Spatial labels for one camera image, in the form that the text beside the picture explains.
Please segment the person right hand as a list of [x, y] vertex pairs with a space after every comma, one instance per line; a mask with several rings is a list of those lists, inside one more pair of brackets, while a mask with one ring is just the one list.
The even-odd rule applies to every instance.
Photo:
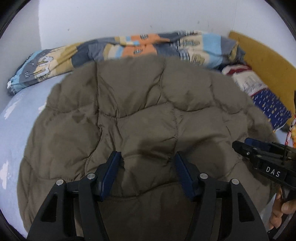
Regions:
[[269, 218], [268, 226], [269, 230], [273, 228], [279, 228], [282, 223], [282, 216], [284, 214], [293, 214], [296, 210], [295, 199], [287, 202], [283, 202], [282, 190], [278, 189], [276, 197], [273, 203], [272, 212]]

